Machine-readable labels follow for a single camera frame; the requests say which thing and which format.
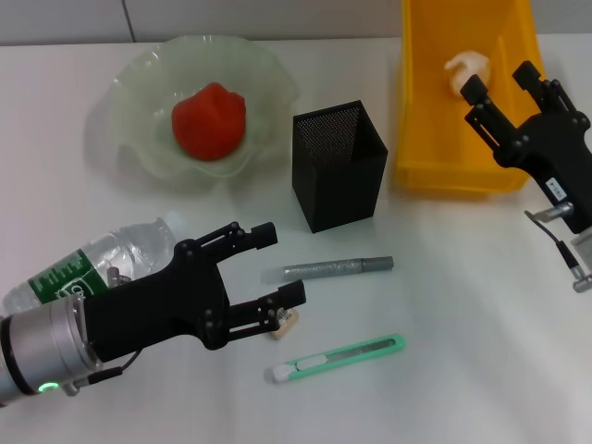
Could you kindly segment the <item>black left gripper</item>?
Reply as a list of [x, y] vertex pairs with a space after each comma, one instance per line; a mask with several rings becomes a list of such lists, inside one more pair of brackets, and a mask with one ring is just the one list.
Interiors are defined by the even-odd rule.
[[250, 231], [232, 222], [177, 244], [161, 271], [85, 301], [87, 338], [104, 363], [189, 335], [208, 350], [279, 329], [279, 311], [306, 303], [301, 280], [256, 300], [229, 305], [218, 264], [278, 242], [275, 225]]

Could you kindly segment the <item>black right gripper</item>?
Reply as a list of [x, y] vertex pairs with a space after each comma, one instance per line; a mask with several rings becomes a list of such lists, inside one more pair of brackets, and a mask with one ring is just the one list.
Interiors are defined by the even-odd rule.
[[465, 121], [489, 147], [501, 167], [527, 173], [553, 205], [570, 203], [565, 223], [573, 234], [591, 227], [591, 152], [578, 112], [558, 80], [547, 80], [524, 61], [512, 74], [537, 112], [516, 125], [494, 103], [485, 83], [472, 75], [461, 95], [471, 107]]

